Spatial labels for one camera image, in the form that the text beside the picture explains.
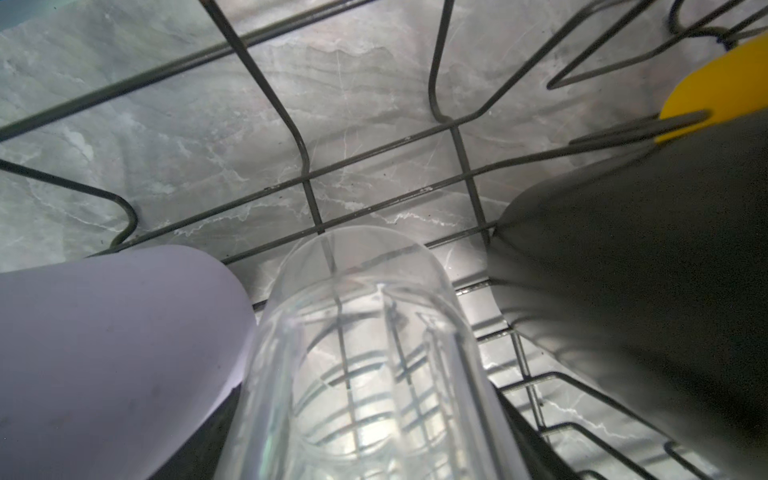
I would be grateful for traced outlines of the yellow mug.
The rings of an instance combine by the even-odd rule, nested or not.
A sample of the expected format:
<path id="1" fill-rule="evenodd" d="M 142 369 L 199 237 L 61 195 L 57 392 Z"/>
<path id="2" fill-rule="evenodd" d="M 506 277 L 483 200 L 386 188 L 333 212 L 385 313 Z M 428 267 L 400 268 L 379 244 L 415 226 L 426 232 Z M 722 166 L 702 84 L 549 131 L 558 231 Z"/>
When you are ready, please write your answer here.
<path id="1" fill-rule="evenodd" d="M 660 144 L 767 107 L 767 35 L 727 52 L 689 74 L 672 91 L 660 117 L 708 110 L 705 121 L 655 138 Z"/>

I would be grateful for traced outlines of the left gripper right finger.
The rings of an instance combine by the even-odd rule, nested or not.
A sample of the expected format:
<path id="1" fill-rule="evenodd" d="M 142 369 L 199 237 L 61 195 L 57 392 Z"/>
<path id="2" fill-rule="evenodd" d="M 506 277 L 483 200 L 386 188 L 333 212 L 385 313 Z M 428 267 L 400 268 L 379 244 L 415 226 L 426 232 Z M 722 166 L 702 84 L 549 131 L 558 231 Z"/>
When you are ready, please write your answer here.
<path id="1" fill-rule="evenodd" d="M 517 442 L 523 461 L 534 480 L 579 480 L 580 477 L 547 444 L 500 389 L 497 398 Z"/>

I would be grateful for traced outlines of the black mug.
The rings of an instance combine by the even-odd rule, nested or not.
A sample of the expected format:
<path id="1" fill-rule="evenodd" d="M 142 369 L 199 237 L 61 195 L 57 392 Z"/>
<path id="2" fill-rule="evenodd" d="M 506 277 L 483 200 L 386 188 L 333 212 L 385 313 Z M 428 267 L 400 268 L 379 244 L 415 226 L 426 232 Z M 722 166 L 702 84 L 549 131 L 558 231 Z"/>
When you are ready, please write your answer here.
<path id="1" fill-rule="evenodd" d="M 765 111 L 529 188 L 488 273 L 541 350 L 730 477 L 766 477 Z"/>

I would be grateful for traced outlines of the lilac plastic cup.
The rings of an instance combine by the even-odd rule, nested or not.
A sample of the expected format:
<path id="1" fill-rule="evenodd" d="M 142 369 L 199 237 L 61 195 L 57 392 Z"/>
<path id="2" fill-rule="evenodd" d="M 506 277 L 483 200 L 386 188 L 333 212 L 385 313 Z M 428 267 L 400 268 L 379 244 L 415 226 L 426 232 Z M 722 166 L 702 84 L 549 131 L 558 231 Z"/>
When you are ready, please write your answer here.
<path id="1" fill-rule="evenodd" d="M 2 477 L 151 477 L 241 381 L 254 326 L 190 247 L 3 274 Z"/>

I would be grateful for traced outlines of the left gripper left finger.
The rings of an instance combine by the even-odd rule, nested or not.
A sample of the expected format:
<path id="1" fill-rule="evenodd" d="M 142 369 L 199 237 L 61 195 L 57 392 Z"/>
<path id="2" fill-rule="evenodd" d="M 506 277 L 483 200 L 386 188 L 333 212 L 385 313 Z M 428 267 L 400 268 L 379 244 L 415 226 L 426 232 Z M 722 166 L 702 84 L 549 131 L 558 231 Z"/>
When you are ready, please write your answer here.
<path id="1" fill-rule="evenodd" d="M 193 435 L 150 480 L 211 480 L 239 403 L 242 386 L 231 390 Z"/>

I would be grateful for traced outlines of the clear glass cup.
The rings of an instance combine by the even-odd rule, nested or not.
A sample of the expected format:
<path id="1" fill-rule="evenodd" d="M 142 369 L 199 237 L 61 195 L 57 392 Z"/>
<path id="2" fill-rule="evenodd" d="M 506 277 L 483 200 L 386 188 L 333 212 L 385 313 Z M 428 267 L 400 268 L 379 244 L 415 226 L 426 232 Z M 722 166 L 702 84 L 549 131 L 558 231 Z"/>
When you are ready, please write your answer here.
<path id="1" fill-rule="evenodd" d="M 526 479 L 452 283 L 383 227 L 285 260 L 256 328 L 219 479 Z"/>

